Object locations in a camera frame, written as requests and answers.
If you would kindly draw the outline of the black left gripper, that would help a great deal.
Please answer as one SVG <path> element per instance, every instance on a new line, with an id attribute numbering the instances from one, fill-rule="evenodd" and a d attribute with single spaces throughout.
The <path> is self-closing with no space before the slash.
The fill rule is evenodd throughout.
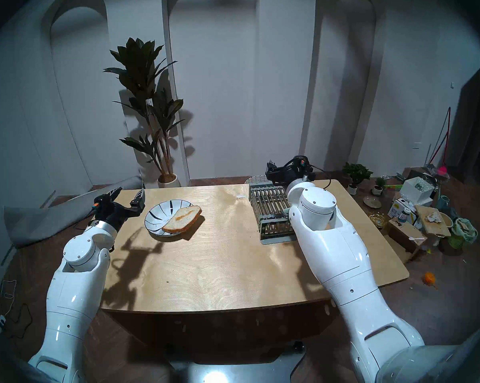
<path id="1" fill-rule="evenodd" d="M 94 199 L 93 215 L 95 220 L 105 222 L 114 229 L 121 229 L 129 218 L 139 217 L 142 214 L 145 208 L 145 188 L 137 192 L 128 208 L 115 202 L 121 191 L 122 186 L 119 186 Z"/>

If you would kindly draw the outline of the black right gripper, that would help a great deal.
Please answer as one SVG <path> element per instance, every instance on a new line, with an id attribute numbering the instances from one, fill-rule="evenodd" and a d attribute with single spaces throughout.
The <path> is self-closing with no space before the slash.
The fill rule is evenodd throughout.
<path id="1" fill-rule="evenodd" d="M 267 162 L 266 178 L 272 183 L 289 185 L 297 179 L 313 182 L 316 180 L 316 173 L 306 156 L 297 155 L 281 167 L 272 160 Z"/>

